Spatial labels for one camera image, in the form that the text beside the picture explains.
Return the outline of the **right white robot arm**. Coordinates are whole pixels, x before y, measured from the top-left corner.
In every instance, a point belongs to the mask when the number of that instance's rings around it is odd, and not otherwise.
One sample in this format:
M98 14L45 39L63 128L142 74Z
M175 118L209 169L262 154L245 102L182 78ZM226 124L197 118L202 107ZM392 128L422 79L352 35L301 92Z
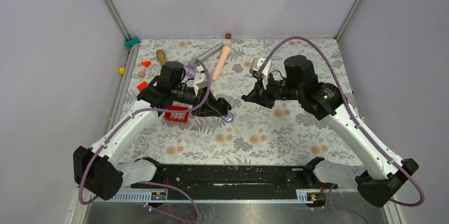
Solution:
M275 101L298 101L305 112L335 132L362 162L361 166L333 163L322 157L309 161L304 169L308 187L325 183L356 190L371 205L383 207L417 169L412 159L403 159L354 114L337 86L318 80L312 61L296 55L284 61L286 76L275 80L268 67L257 78L254 88L241 98L269 109Z

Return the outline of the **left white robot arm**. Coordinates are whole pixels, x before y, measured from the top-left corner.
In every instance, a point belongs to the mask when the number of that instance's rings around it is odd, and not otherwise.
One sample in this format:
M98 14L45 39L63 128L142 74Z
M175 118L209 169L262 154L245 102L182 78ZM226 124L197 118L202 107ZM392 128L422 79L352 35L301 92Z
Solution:
M79 185L79 200L84 190L89 190L102 200L114 197L122 187L146 182L159 187L164 182L163 171L148 159L122 163L124 153L148 126L161 120L164 113L176 113L170 109L174 102L191 105L179 113L197 117L218 117L224 123L232 122L231 105L211 93L212 78L204 68L196 74L192 86L183 83L186 75L180 62L168 61L144 89L128 113L100 140L90 147L78 147L73 154L74 180Z

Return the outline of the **black earbud charging case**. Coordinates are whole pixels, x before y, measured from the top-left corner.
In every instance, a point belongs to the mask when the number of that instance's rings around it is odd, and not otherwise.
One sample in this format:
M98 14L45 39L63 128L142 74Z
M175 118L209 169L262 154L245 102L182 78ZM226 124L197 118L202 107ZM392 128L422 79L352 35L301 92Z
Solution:
M228 101L226 101L225 99L223 100L224 102L224 109L223 110L218 110L220 112L221 115L226 115L228 111L230 111L232 109L231 105L228 103Z

